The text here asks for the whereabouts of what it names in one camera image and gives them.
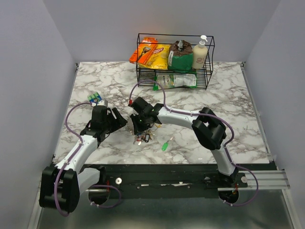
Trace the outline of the key with green tag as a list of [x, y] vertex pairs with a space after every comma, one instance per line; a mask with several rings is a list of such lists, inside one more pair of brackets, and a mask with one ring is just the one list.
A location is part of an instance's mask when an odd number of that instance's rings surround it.
[[162, 150], [162, 151], [166, 151], [166, 149], [168, 148], [168, 146], [169, 146], [169, 144], [172, 142], [172, 140], [173, 140], [173, 137], [171, 137], [169, 140], [167, 140], [167, 141], [163, 144], [161, 150]]

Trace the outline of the metal toothed key ring disc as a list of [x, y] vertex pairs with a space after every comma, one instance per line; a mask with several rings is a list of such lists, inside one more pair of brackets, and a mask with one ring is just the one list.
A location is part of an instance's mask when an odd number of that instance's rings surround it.
[[128, 118], [128, 129], [129, 132], [132, 133], [134, 135], [134, 124], [133, 124], [133, 118], [134, 118], [134, 114], [131, 114], [130, 117]]

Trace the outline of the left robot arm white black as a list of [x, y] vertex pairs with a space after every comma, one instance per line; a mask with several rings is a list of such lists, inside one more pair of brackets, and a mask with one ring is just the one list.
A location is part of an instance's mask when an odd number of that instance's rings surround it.
[[78, 143], [59, 163], [46, 167], [41, 176], [39, 205], [55, 208], [63, 216], [72, 213], [80, 195], [89, 187], [102, 188], [106, 177], [94, 168], [83, 169], [88, 157], [98, 149], [106, 136], [127, 124], [117, 108], [93, 107], [91, 120], [78, 134]]

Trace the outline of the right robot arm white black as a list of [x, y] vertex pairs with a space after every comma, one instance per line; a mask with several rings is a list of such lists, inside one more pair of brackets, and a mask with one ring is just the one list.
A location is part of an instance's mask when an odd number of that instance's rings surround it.
[[219, 172], [219, 181], [225, 187], [236, 182], [238, 168], [232, 164], [231, 157], [225, 152], [223, 140], [226, 138], [226, 127], [214, 112], [205, 107], [199, 112], [173, 110], [165, 104], [151, 105], [138, 97], [129, 101], [136, 114], [130, 115], [132, 130], [138, 135], [154, 124], [170, 124], [189, 128], [194, 131], [199, 143], [211, 150]]

